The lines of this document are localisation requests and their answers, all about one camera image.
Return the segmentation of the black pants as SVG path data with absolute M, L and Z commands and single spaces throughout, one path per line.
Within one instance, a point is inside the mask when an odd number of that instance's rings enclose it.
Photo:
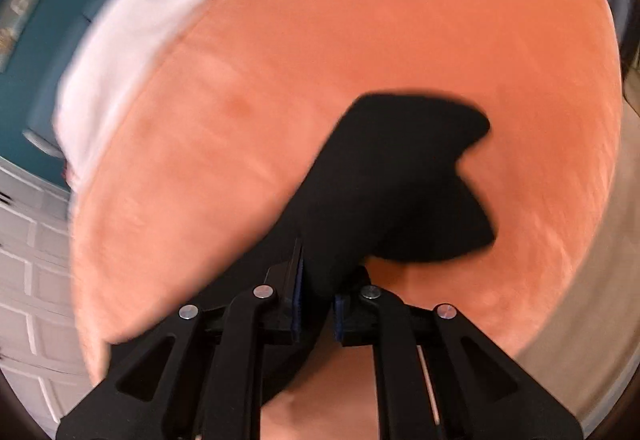
M 314 350 L 338 273 L 368 258 L 433 263 L 494 243 L 487 212 L 457 172 L 461 156 L 489 130 L 475 107 L 437 96 L 367 94 L 348 108 L 276 222 L 235 252 L 204 290 L 234 297 L 302 245 L 300 340 L 267 349 L 265 401 L 292 382 Z

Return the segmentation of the white bed sheet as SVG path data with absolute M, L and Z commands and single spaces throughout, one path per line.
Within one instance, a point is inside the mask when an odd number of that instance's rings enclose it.
M 206 0 L 107 0 L 56 90 L 53 129 L 78 194 L 160 51 Z

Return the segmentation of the orange plush bed blanket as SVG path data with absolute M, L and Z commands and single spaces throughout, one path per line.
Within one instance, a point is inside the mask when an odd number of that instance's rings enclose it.
M 596 233 L 607 0 L 108 0 L 63 74 L 62 439 L 578 439 L 513 360 Z

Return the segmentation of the white panelled wardrobe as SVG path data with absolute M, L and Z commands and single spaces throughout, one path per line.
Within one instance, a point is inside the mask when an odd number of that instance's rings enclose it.
M 91 390 L 70 293 L 69 200 L 1 160 L 1 371 L 51 438 Z

